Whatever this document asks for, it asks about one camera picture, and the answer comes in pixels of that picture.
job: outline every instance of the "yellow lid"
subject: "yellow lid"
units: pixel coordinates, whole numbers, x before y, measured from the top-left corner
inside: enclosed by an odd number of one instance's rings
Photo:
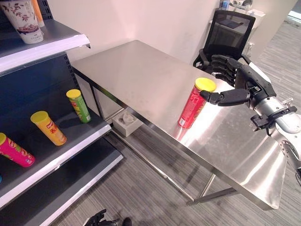
[[[197,78],[195,82],[195,86],[199,90],[206,90],[208,92],[213,92],[216,89],[215,82],[208,78]]]
[[[66,93],[66,96],[71,99],[78,98],[80,96],[80,91],[78,89],[70,89]]]
[[[6,140],[6,135],[4,133],[0,133],[0,145],[4,143]]]
[[[48,118],[48,113],[45,112],[45,111],[39,111],[39,112],[36,112],[34,113],[31,117],[30,117],[30,120],[33,122],[33,123],[40,123],[41,121],[44,121],[45,119]]]

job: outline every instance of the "metal robot arm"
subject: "metal robot arm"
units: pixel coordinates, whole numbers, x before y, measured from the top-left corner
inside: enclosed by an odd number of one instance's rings
[[[301,116],[291,106],[292,98],[279,101],[270,79],[249,59],[243,65],[222,55],[212,56],[212,68],[216,78],[224,80],[235,89],[221,93],[201,91],[209,103],[231,106],[246,103],[257,114],[251,118],[254,131],[266,129],[287,157],[289,164],[301,178]]]

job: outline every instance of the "gray carpet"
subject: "gray carpet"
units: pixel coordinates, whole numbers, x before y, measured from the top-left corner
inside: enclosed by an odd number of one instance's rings
[[[301,109],[301,30],[283,23],[273,40],[255,63],[271,78],[278,96],[294,97]],[[134,226],[300,226],[301,187],[294,172],[287,168],[282,200],[278,210],[262,211],[242,195],[186,206],[173,187],[113,134],[106,136],[125,156],[125,160],[73,204],[53,226],[81,226],[87,217],[107,209],[107,219],[130,216]],[[128,141],[197,195],[209,173],[190,157],[174,150],[146,126],[135,131]],[[228,187],[214,181],[210,192]]]

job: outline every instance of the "black office chair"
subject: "black office chair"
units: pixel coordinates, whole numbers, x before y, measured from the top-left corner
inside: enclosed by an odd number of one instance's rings
[[[210,62],[211,56],[214,54],[229,56],[236,60],[240,59],[254,22],[255,17],[253,16],[217,9],[205,47],[199,50],[199,55],[193,62],[193,66],[211,73]]]

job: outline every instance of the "mesh chair back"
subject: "mesh chair back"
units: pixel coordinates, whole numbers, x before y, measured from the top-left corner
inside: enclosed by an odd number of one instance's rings
[[[251,33],[255,17],[246,14],[216,10],[204,47],[209,61],[213,54],[241,58],[242,51]]]

